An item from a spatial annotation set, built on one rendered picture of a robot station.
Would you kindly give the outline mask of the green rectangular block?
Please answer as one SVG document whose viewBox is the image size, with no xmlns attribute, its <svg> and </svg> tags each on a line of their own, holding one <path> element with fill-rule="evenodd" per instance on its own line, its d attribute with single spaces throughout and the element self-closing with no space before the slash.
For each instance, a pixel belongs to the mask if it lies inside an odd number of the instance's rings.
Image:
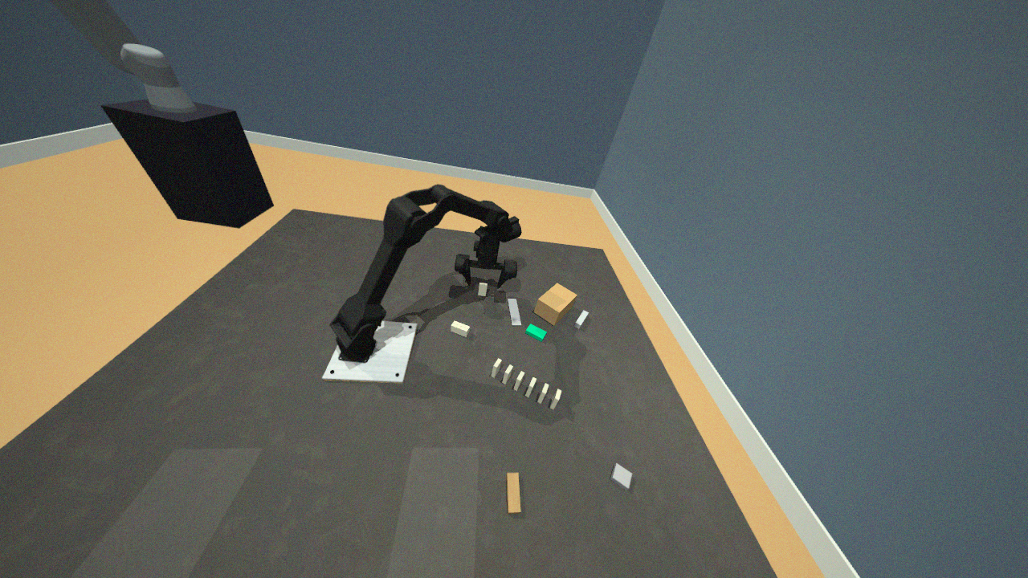
<svg viewBox="0 0 1028 578">
<path fill-rule="evenodd" d="M 530 324 L 528 326 L 528 330 L 526 330 L 525 333 L 529 334 L 533 338 L 536 338 L 537 340 L 542 341 L 543 338 L 545 338 L 545 334 L 547 332 L 544 332 L 544 330 L 542 330 L 539 327 L 536 327 L 535 325 Z"/>
</svg>

